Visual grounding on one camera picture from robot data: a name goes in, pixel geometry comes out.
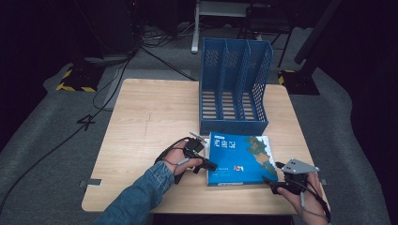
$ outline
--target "denim jacket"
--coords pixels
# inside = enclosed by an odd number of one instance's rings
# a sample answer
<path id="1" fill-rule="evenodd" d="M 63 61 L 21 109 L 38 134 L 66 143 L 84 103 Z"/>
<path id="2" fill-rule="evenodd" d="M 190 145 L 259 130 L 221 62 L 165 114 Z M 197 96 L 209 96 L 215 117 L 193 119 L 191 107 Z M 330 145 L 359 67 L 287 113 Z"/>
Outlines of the denim jacket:
<path id="1" fill-rule="evenodd" d="M 150 210 L 161 203 L 163 194 L 173 183 L 173 174 L 164 162 L 157 162 L 124 189 L 95 224 L 145 224 Z"/>

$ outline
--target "hand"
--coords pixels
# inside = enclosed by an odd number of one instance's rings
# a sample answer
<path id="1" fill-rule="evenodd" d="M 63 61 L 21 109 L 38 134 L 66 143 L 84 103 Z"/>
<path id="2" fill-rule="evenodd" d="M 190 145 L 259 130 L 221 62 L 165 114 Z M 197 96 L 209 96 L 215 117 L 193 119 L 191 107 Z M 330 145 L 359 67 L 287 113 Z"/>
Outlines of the hand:
<path id="1" fill-rule="evenodd" d="M 316 191 L 322 198 L 322 190 L 319 183 L 318 174 L 316 172 L 309 172 L 307 181 L 311 183 L 307 187 L 312 191 Z M 301 207 L 300 196 L 295 195 L 283 187 L 278 187 L 278 192 L 283 195 L 295 208 L 296 212 L 302 217 L 304 222 L 308 225 L 328 224 L 325 213 L 321 204 L 315 199 L 310 192 L 304 192 L 305 210 Z"/>
<path id="2" fill-rule="evenodd" d="M 174 175 L 179 175 L 185 172 L 189 167 L 199 166 L 203 163 L 200 158 L 190 158 L 187 162 L 177 165 L 178 162 L 185 159 L 182 148 L 184 148 L 186 143 L 187 142 L 185 141 L 179 142 L 172 150 L 170 150 L 166 157 L 164 157 L 164 163 Z"/>

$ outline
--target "person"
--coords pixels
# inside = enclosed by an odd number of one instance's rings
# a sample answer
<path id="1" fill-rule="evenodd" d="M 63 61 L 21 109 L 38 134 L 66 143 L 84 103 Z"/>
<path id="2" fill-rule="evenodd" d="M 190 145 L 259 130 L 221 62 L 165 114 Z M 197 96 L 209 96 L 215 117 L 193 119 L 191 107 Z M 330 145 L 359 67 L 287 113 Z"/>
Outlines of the person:
<path id="1" fill-rule="evenodd" d="M 186 161 L 182 148 L 186 142 L 178 143 L 162 161 L 158 161 L 138 178 L 131 186 L 125 188 L 117 198 L 96 219 L 95 224 L 145 224 L 150 210 L 161 203 L 162 195 L 174 183 L 174 176 L 185 172 L 188 168 L 202 164 L 200 158 Z M 316 173 L 310 173 L 310 187 L 321 194 Z M 305 211 L 302 211 L 300 198 L 284 188 L 278 191 L 292 203 L 295 210 L 309 225 L 327 224 L 323 209 L 311 194 L 305 194 Z"/>

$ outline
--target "book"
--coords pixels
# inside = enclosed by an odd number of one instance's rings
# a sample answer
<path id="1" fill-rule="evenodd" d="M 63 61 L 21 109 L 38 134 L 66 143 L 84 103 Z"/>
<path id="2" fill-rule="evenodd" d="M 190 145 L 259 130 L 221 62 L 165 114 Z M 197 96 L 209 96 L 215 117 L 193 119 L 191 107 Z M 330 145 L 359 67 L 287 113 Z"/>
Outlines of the book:
<path id="1" fill-rule="evenodd" d="M 278 181 L 268 136 L 210 132 L 207 157 L 218 165 L 207 171 L 208 186 L 264 184 Z"/>

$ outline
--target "black equipment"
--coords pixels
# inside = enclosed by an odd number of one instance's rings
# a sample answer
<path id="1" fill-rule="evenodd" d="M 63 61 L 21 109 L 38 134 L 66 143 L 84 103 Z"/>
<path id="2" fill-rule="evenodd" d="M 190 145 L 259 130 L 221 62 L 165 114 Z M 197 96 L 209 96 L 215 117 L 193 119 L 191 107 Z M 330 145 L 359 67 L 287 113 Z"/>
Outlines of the black equipment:
<path id="1" fill-rule="evenodd" d="M 187 143 L 185 144 L 185 146 L 182 148 L 182 151 L 184 153 L 185 158 L 190 159 L 190 158 L 200 158 L 202 159 L 203 163 L 200 164 L 199 166 L 196 166 L 193 169 L 194 173 L 199 173 L 199 170 L 201 168 L 203 169 L 208 169 L 211 171 L 215 171 L 217 169 L 217 164 L 211 162 L 210 160 L 208 160 L 205 157 L 201 157 L 199 156 L 199 152 L 202 151 L 202 149 L 204 149 L 205 147 L 202 145 L 202 142 L 204 142 L 205 140 L 200 137 L 197 136 L 193 133 L 191 133 L 192 136 L 194 136 L 195 138 L 191 138 L 191 137 L 185 137 L 182 138 L 176 142 L 174 142 L 172 145 L 170 145 L 168 148 L 166 148 L 155 160 L 155 163 L 157 163 L 158 161 L 161 161 L 164 159 L 164 157 L 167 156 L 167 154 L 172 150 L 172 149 L 176 149 L 175 146 L 176 144 L 182 142 L 182 141 L 187 141 Z M 181 180 L 182 176 L 184 175 L 184 173 L 181 173 L 179 175 L 175 176 L 175 184 L 178 185 L 179 181 Z"/>
<path id="2" fill-rule="evenodd" d="M 278 188 L 285 188 L 295 195 L 301 195 L 301 200 L 303 201 L 302 193 L 304 191 L 310 192 L 314 195 L 315 199 L 321 204 L 323 210 L 325 211 L 325 217 L 330 223 L 330 210 L 328 204 L 319 196 L 316 191 L 312 191 L 307 187 L 307 173 L 319 172 L 319 168 L 309 165 L 305 162 L 299 161 L 297 159 L 290 159 L 286 164 L 281 162 L 276 162 L 276 166 L 283 171 L 284 182 L 273 182 L 263 177 L 264 183 L 271 187 L 272 193 L 280 194 Z"/>

